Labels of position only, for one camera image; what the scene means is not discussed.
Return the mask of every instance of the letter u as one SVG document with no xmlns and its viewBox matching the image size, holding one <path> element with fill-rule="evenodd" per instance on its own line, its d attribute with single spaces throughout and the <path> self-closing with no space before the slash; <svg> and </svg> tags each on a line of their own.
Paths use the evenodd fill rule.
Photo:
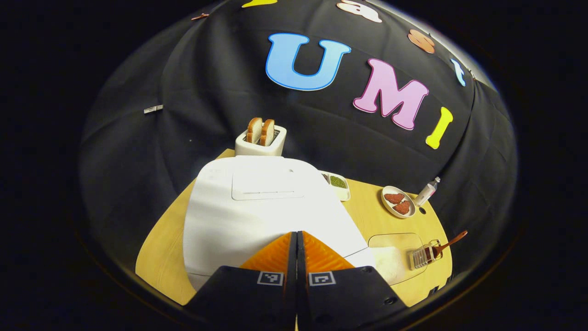
<svg viewBox="0 0 588 331">
<path fill-rule="evenodd" d="M 298 34 L 273 34 L 269 36 L 272 47 L 269 50 L 265 72 L 269 79 L 278 85 L 301 91 L 316 91 L 333 82 L 343 54 L 351 48 L 340 42 L 321 40 L 319 45 L 325 49 L 320 68 L 314 75 L 302 75 L 294 70 L 294 61 L 301 45 L 310 39 Z"/>
</svg>

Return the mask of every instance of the spoon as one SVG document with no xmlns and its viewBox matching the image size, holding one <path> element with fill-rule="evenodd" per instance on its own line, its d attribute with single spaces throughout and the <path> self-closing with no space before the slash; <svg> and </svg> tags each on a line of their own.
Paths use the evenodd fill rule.
<svg viewBox="0 0 588 331">
<path fill-rule="evenodd" d="M 455 238 L 451 239 L 450 242 L 446 243 L 443 246 L 433 246 L 431 247 L 433 249 L 433 257 L 437 258 L 437 256 L 439 256 L 439 254 L 441 253 L 442 250 L 445 249 L 445 247 L 451 245 L 451 244 L 455 244 L 456 242 L 458 242 L 461 238 L 464 238 L 467 234 L 467 230 L 465 230 L 464 232 L 458 234 Z"/>
</svg>

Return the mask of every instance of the bottle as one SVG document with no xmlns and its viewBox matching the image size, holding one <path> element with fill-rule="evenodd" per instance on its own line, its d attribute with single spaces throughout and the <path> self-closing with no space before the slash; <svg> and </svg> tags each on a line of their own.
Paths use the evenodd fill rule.
<svg viewBox="0 0 588 331">
<path fill-rule="evenodd" d="M 429 182 L 425 188 L 419 193 L 415 199 L 415 205 L 422 206 L 437 190 L 437 184 L 441 182 L 441 178 L 435 177 L 435 180 Z"/>
</svg>

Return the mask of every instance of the green food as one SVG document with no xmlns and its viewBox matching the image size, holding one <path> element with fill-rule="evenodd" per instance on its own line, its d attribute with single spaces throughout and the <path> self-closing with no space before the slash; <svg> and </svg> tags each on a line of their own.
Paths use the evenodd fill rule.
<svg viewBox="0 0 588 331">
<path fill-rule="evenodd" d="M 341 178 L 337 178 L 335 176 L 331 176 L 331 185 L 341 188 L 347 188 L 345 182 Z"/>
</svg>

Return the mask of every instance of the white plate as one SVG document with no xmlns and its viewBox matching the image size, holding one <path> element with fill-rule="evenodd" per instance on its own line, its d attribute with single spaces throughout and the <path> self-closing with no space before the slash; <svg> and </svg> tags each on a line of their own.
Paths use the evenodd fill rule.
<svg viewBox="0 0 588 331">
<path fill-rule="evenodd" d="M 395 204 L 390 203 L 388 200 L 386 200 L 384 198 L 384 194 L 398 194 L 398 193 L 402 193 L 404 195 L 404 199 L 402 199 L 402 201 L 400 203 L 402 203 L 405 200 L 407 200 L 410 203 L 410 207 L 409 207 L 408 213 L 406 213 L 406 215 L 400 214 L 399 212 L 394 210 L 393 207 L 395 206 Z M 382 194 L 380 196 L 382 198 L 382 203 L 384 204 L 386 209 L 388 209 L 389 212 L 391 212 L 394 216 L 396 216 L 400 219 L 407 219 L 409 217 L 412 217 L 416 212 L 415 203 L 408 196 L 408 194 L 406 194 L 404 191 L 402 191 L 399 188 L 396 188 L 394 186 L 386 186 L 382 189 Z"/>
<path fill-rule="evenodd" d="M 335 193 L 337 194 L 337 197 L 339 198 L 339 200 L 341 200 L 341 201 L 347 201 L 347 200 L 351 199 L 351 191 L 349 191 L 349 183 L 347 183 L 347 179 L 345 179 L 345 177 L 343 177 L 341 175 L 333 174 L 333 173 L 330 173 L 330 172 L 327 172 L 327 171 L 322 171 L 322 170 L 319 170 L 319 172 L 321 174 L 327 175 L 327 178 L 329 179 L 328 180 L 328 185 L 333 188 L 333 191 L 335 191 Z M 334 177 L 337 177 L 337 178 L 341 179 L 345 183 L 345 186 L 347 188 L 341 188 L 341 187 L 337 187 L 337 186 L 331 185 L 331 183 L 330 183 L 331 176 L 334 176 Z"/>
</svg>

